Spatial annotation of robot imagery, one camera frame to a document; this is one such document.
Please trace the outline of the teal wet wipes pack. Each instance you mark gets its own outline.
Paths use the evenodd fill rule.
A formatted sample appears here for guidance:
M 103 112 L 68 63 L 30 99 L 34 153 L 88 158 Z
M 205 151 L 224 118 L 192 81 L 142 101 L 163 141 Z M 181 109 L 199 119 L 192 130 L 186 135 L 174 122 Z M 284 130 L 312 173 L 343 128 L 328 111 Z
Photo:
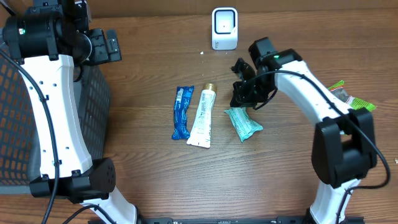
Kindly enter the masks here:
M 230 108 L 224 112 L 229 116 L 241 142 L 249 139 L 255 132 L 264 129 L 249 117 L 245 108 Z

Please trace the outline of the white tube gold cap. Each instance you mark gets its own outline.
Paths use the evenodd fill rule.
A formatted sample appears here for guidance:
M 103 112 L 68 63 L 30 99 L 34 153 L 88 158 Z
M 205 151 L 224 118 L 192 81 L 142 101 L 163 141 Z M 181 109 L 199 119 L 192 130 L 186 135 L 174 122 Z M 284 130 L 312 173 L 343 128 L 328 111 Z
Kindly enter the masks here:
M 200 101 L 187 144 L 191 146 L 211 147 L 211 116 L 216 99 L 217 86 L 206 83 L 200 94 Z

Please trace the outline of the blue snack wrapper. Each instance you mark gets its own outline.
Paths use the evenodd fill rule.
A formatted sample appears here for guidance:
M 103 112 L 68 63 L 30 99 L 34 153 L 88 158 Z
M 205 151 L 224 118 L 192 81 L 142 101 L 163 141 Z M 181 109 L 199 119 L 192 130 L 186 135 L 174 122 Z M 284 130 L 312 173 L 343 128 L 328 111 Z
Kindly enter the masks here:
M 173 140 L 188 139 L 187 110 L 189 108 L 194 86 L 178 86 L 174 103 L 174 133 Z

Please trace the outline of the green gummy candy bag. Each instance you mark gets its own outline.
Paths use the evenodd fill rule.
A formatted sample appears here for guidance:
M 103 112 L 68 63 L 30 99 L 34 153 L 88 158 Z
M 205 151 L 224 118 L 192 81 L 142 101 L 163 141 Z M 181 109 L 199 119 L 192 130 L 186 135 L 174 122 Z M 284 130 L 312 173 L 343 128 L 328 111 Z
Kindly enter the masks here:
M 350 105 L 354 110 L 358 110 L 361 108 L 366 108 L 368 111 L 373 111 L 377 108 L 374 104 L 367 102 L 363 99 L 354 97 L 346 92 L 344 89 L 345 81 L 340 80 L 335 83 L 331 87 L 329 87 L 329 91 L 332 92 L 339 100 L 345 102 L 347 105 Z

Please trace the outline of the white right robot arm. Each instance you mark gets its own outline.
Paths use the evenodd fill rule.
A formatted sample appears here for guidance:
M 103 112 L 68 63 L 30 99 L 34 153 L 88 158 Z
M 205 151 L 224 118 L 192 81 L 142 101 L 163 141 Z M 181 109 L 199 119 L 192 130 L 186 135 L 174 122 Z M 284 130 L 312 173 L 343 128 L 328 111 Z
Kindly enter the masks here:
M 346 217 L 345 209 L 354 189 L 377 164 L 372 114 L 339 100 L 294 49 L 279 52 L 265 37 L 254 41 L 248 52 L 253 65 L 239 58 L 231 68 L 239 81 L 233 84 L 230 105 L 258 110 L 280 91 L 315 127 L 311 162 L 320 185 L 301 221 L 364 223 L 361 217 Z

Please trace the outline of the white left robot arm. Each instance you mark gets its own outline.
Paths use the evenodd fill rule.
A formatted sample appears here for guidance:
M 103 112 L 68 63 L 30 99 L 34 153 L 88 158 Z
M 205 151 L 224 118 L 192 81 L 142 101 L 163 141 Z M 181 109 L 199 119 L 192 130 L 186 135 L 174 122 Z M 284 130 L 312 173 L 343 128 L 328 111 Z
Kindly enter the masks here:
M 36 0 L 1 29 L 1 193 L 67 199 L 100 223 L 140 223 L 105 158 L 114 30 L 90 29 L 86 1 Z

